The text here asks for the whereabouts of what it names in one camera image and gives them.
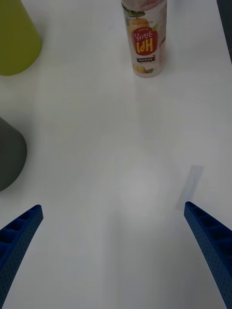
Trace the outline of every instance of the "beverage bottle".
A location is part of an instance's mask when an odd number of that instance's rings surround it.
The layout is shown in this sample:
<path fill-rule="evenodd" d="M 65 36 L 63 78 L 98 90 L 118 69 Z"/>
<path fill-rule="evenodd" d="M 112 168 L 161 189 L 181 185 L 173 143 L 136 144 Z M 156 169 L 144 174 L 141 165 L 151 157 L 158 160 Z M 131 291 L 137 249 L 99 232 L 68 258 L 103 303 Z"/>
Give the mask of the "beverage bottle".
<path fill-rule="evenodd" d="M 167 0 L 122 0 L 135 74 L 152 77 L 165 64 Z"/>

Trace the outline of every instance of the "product label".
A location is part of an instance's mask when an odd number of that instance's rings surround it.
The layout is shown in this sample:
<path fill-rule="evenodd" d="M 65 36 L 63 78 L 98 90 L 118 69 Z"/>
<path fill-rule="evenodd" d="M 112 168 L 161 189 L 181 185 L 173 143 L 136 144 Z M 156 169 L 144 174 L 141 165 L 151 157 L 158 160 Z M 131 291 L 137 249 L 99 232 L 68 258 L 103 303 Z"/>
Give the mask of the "product label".
<path fill-rule="evenodd" d="M 144 12 L 122 7 L 133 69 L 140 74 L 160 71 L 164 65 L 167 0 Z"/>

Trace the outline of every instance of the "white surface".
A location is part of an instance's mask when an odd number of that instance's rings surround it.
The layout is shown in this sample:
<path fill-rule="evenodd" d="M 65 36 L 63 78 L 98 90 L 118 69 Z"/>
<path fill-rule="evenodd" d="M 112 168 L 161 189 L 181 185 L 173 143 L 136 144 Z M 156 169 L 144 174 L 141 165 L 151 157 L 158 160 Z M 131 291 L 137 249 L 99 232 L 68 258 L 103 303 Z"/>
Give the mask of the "white surface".
<path fill-rule="evenodd" d="M 168 3 L 168 62 L 131 69 L 117 0 L 27 0 L 40 58 L 0 78 L 0 114 L 28 159 L 0 193 L 0 226 L 35 204 L 44 221 L 4 309 L 224 309 L 176 209 L 194 199 L 232 228 L 232 66 L 216 0 Z"/>

